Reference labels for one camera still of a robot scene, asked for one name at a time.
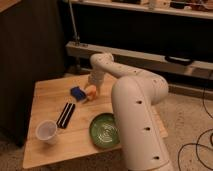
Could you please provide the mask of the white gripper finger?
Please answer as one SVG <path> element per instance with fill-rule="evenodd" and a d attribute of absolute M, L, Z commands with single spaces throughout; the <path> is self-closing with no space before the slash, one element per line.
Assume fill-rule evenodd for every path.
<path fill-rule="evenodd" d="M 100 87 L 100 86 L 97 86 L 96 89 L 97 89 L 97 94 L 98 94 L 98 95 L 101 94 L 101 87 Z"/>
<path fill-rule="evenodd" d="M 84 89 L 86 89 L 86 88 L 88 88 L 90 86 L 91 86 L 91 84 L 89 82 L 87 82 L 87 83 L 85 83 Z"/>

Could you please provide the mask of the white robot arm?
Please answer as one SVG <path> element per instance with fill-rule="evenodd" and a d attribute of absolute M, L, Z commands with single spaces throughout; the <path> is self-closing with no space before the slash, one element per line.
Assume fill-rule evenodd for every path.
<path fill-rule="evenodd" d="M 100 88 L 106 73 L 117 79 L 111 103 L 127 169 L 174 171 L 152 110 L 167 96 L 167 81 L 153 72 L 117 63 L 110 53 L 93 54 L 90 63 L 87 85 Z"/>

